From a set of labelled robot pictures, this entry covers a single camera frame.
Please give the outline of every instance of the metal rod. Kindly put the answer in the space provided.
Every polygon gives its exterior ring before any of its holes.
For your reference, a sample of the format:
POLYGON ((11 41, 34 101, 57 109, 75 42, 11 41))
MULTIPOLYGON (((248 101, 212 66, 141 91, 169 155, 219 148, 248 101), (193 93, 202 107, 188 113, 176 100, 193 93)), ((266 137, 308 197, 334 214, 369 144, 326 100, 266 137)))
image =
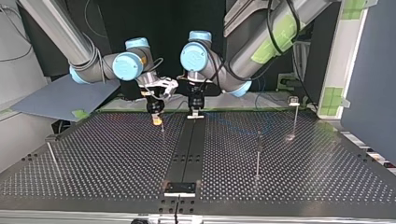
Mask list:
POLYGON ((53 163, 55 163, 56 170, 57 170, 58 173, 59 173, 59 177, 62 178, 61 169, 59 169, 59 165, 58 165, 58 162, 57 162, 57 160, 56 160, 55 154, 53 153, 52 146, 50 145, 49 142, 47 143, 47 146, 49 147, 49 152, 50 152, 50 155, 51 155, 51 157, 52 157, 52 159, 53 159, 53 163))
POLYGON ((20 0, 62 54, 74 65, 87 63, 92 47, 57 0, 20 0))
POLYGON ((256 178, 260 178, 260 151, 257 151, 256 178))

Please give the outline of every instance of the green tape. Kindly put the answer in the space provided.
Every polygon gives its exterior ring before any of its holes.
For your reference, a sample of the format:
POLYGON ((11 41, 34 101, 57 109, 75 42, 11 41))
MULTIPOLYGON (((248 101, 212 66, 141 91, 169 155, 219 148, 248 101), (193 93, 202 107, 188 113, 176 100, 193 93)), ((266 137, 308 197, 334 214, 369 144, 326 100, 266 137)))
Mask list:
POLYGON ((337 115, 338 107, 340 107, 343 98, 343 88, 326 87, 319 114, 325 116, 337 115))
POLYGON ((85 112, 85 110, 83 109, 73 110, 72 114, 76 119, 85 119, 90 115, 89 113, 85 112))
POLYGON ((1 110, 1 111, 0 111, 0 115, 6 114, 6 113, 9 113, 9 112, 12 112, 12 110, 11 110, 11 109, 1 110))
MULTIPOLYGON (((304 27, 305 24, 301 22, 301 29, 304 27)), ((293 45, 291 40, 295 37, 296 32, 296 21, 291 15, 285 16, 282 21, 276 24, 276 27, 273 29, 274 38, 282 51, 289 49, 293 45)), ((267 63, 276 55, 279 55, 279 53, 275 49, 271 38, 268 37, 256 52, 254 52, 253 56, 251 56, 251 60, 256 63, 267 63)))
POLYGON ((341 20, 359 20, 364 10, 366 0, 346 0, 344 3, 341 20))

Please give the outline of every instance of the black cable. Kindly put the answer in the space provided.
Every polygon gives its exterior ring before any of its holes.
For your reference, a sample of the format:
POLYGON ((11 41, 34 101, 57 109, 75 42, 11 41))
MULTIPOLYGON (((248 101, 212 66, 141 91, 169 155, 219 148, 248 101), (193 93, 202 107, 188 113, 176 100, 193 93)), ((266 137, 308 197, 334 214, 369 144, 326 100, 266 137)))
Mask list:
POLYGON ((272 7, 272 3, 273 0, 269 0, 268 1, 268 11, 267 11, 267 29, 268 29, 268 33, 270 35, 271 38, 271 42, 274 45, 276 51, 280 54, 283 55, 285 52, 279 47, 279 45, 276 43, 276 39, 274 37, 274 32, 272 29, 272 21, 271 21, 271 7, 272 7))
POLYGON ((177 209, 178 209, 178 202, 180 201, 180 196, 178 196, 177 198, 177 204, 176 204, 176 209, 175 209, 175 224, 178 224, 178 220, 177 220, 177 209))
MULTIPOLYGON (((16 11, 14 11, 15 9, 10 9, 13 13, 15 13, 15 15, 17 15, 19 18, 21 18, 21 15, 19 15, 16 11)), ((26 51, 26 53, 22 54, 21 56, 15 57, 15 58, 10 58, 10 59, 4 59, 4 60, 0 60, 0 63, 6 63, 6 62, 12 62, 12 61, 16 61, 19 60, 21 58, 26 57, 27 55, 29 55, 29 53, 32 51, 33 47, 32 44, 30 43, 30 40, 27 36, 24 36, 21 31, 18 29, 18 27, 14 24, 14 22, 12 21, 12 19, 7 15, 7 13, 0 7, 0 11, 3 12, 5 14, 5 16, 7 17, 7 19, 9 20, 9 22, 14 26, 14 28, 17 30, 18 34, 30 45, 29 49, 26 51)))
POLYGON ((29 50, 28 50, 26 53, 24 53, 23 55, 21 55, 21 56, 19 56, 19 57, 15 57, 15 58, 0 60, 0 63, 6 63, 6 62, 11 62, 11 61, 16 61, 16 60, 18 60, 18 59, 24 58, 24 57, 26 57, 26 56, 30 53, 30 51, 32 51, 32 45, 30 46, 29 50))
POLYGON ((293 15, 294 20, 296 21, 296 36, 294 37, 295 41, 301 31, 301 23, 300 23, 300 18, 298 17, 298 14, 296 12, 296 9, 294 7, 294 4, 291 2, 291 0, 286 0, 286 2, 288 3, 288 6, 290 8, 291 14, 293 15))
MULTIPOLYGON (((291 11, 291 14, 293 15, 293 18, 294 18, 294 20, 295 20, 295 22, 296 22, 297 30, 296 30, 296 36, 294 37, 294 41, 295 41, 295 40, 297 39, 297 37, 298 37, 298 34, 300 33, 300 30, 301 30, 300 19, 299 19, 299 17, 298 17, 298 14, 297 14, 297 12, 296 12, 296 10, 295 10, 295 8, 294 8, 294 5, 293 5, 293 3, 291 2, 291 0, 286 0, 286 2, 288 3, 288 6, 289 6, 290 11, 291 11)), ((293 65, 294 65, 294 67, 295 67, 295 69, 296 69, 297 77, 300 79, 301 85, 303 86, 304 92, 305 92, 306 96, 308 97, 308 99, 312 102, 312 105, 314 106, 314 108, 315 108, 315 109, 317 110, 317 112, 318 112, 318 107, 314 104, 314 101, 312 100, 311 96, 310 96, 309 93, 308 93, 308 90, 306 89, 306 87, 305 87, 305 85, 304 85, 303 79, 302 79, 302 77, 301 77, 301 75, 300 75, 300 72, 299 72, 299 69, 298 69, 298 67, 297 67, 297 62, 296 62, 296 59, 295 59, 295 57, 294 57, 294 53, 291 54, 291 58, 292 58, 292 61, 293 61, 293 65)))

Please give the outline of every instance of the metal plate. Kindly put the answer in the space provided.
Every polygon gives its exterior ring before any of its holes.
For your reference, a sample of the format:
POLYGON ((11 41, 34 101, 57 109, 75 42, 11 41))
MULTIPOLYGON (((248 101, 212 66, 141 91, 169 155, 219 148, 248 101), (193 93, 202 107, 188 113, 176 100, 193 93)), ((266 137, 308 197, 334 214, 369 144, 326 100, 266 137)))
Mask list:
POLYGON ((396 218, 396 176, 311 113, 206 114, 194 214, 396 218))
POLYGON ((179 200, 180 218, 396 219, 396 177, 311 113, 300 112, 295 129, 293 112, 205 116, 186 126, 175 114, 162 133, 145 113, 98 114, 52 144, 58 167, 44 148, 0 174, 0 210, 173 215, 175 199, 161 195, 166 176, 180 178, 172 171, 197 180, 197 196, 179 200))
POLYGON ((51 143, 56 161, 49 150, 21 161, 21 168, 1 181, 0 200, 19 202, 17 209, 25 210, 79 211, 80 204, 87 204, 83 210, 107 211, 122 204, 117 212, 158 212, 155 204, 184 118, 175 114, 165 119, 162 132, 147 113, 95 115, 51 143), (78 206, 67 207, 70 202, 78 206))

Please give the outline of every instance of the gray panel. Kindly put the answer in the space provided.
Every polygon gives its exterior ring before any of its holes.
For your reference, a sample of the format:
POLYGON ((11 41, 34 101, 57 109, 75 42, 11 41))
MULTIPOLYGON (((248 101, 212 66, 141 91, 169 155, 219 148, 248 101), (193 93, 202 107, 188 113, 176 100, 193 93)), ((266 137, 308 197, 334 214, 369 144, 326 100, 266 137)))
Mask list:
POLYGON ((396 1, 370 7, 344 110, 342 125, 366 145, 396 164, 394 44, 396 1))
POLYGON ((53 119, 78 121, 73 111, 91 113, 119 85, 118 80, 109 80, 106 84, 97 82, 81 85, 73 81, 71 76, 64 76, 25 97, 11 109, 53 119))
POLYGON ((148 113, 98 114, 51 143, 57 162, 45 150, 5 173, 0 209, 158 212, 184 117, 162 132, 148 113))

